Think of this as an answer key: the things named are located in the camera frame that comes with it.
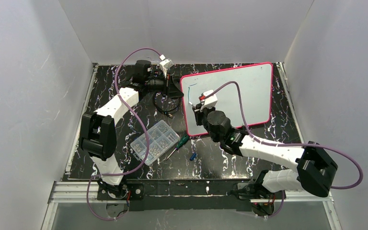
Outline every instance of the gray wall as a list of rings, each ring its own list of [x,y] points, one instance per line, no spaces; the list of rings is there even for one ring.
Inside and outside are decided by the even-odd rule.
[[[368,1],[316,0],[286,72],[305,140],[344,150],[362,166],[361,185],[332,194],[343,229],[368,229]],[[355,182],[352,163],[331,155],[339,165],[334,185]]]
[[[313,0],[60,0],[93,62],[150,46],[176,63],[284,61]],[[130,63],[145,52],[132,57]],[[151,59],[157,60],[151,52]]]
[[[40,229],[91,73],[57,0],[0,1],[0,230]]]

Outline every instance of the table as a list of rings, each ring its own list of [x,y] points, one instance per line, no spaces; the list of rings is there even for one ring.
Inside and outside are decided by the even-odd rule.
[[[227,69],[249,64],[176,64],[170,69],[175,78],[187,74],[206,72],[217,69]],[[105,105],[116,95],[113,84],[113,75],[117,66],[99,66],[96,73],[87,111],[94,111]],[[133,66],[122,68],[118,85],[133,73]],[[263,125],[253,126],[253,134],[269,140],[285,143],[299,143],[299,133],[296,128],[291,108],[289,106],[279,72],[274,65],[272,87],[271,120]],[[147,128],[152,127],[161,119],[166,121],[180,136],[185,134],[184,112],[180,107],[173,118],[157,112],[152,103],[153,94],[146,95],[134,108]],[[130,143],[141,134],[143,130],[139,122],[126,113],[116,124],[117,147],[115,157],[124,171],[135,168],[139,161],[132,155]],[[189,158],[192,152],[197,153],[194,161]],[[164,161],[165,155],[155,161],[151,166],[144,165],[126,179],[250,179],[258,176],[261,170],[280,170],[282,166],[253,157],[232,156],[223,152],[218,143],[209,137],[197,137],[188,141],[170,159]],[[63,180],[89,180],[98,170],[87,154],[78,152],[77,148],[72,160],[71,170]]]

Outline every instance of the screwdriver handle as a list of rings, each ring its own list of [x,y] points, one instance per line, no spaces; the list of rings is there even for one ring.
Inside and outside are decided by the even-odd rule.
[[[183,136],[180,141],[177,143],[177,146],[175,147],[175,149],[179,149],[181,148],[181,146],[183,146],[185,143],[187,143],[187,141],[190,139],[190,137],[188,135]]]

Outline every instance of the whiteboard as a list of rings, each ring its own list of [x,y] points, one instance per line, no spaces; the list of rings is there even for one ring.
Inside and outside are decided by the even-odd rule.
[[[184,118],[189,136],[207,134],[203,126],[197,126],[189,101],[199,103],[199,96],[208,90],[215,90],[228,81],[239,84],[243,111],[248,125],[262,124],[270,119],[273,64],[266,62],[240,66],[181,77],[180,85],[184,93]],[[239,97],[234,84],[230,84],[217,94],[216,110],[223,111],[234,127],[243,125]]]

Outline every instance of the pink border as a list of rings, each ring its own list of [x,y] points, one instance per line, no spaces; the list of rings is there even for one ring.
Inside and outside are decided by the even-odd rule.
[[[221,71],[227,71],[227,70],[231,70],[231,69],[240,69],[240,68],[245,68],[245,67],[250,67],[250,66],[260,66],[260,65],[266,65],[266,64],[270,64],[272,66],[272,76],[271,76],[271,80],[270,80],[270,106],[269,106],[269,119],[267,121],[263,121],[263,122],[259,122],[259,123],[255,123],[255,124],[249,124],[248,126],[255,126],[255,125],[259,125],[259,124],[264,124],[266,122],[268,122],[270,120],[270,111],[272,110],[272,93],[273,93],[273,64],[271,62],[262,62],[259,64],[253,64],[253,65],[247,65],[247,66],[239,66],[239,67],[233,67],[233,68],[229,68],[229,69],[218,69],[218,70],[213,70],[213,71],[208,71],[208,72],[203,72],[203,73],[194,73],[194,74],[189,74],[189,75],[185,75],[182,76],[180,78],[180,86],[181,86],[181,91],[183,91],[183,85],[181,84],[181,81],[183,80],[183,78],[186,77],[192,77],[192,76],[196,76],[196,75],[202,75],[202,74],[207,74],[207,73],[214,73],[214,72],[221,72]],[[198,136],[202,136],[202,135],[206,135],[208,133],[201,133],[198,135],[190,135],[188,133],[188,125],[187,125],[187,116],[186,116],[186,112],[185,112],[185,106],[184,106],[184,98],[183,98],[183,109],[184,109],[184,120],[185,120],[185,127],[186,127],[186,131],[187,134],[190,137],[198,137]]]

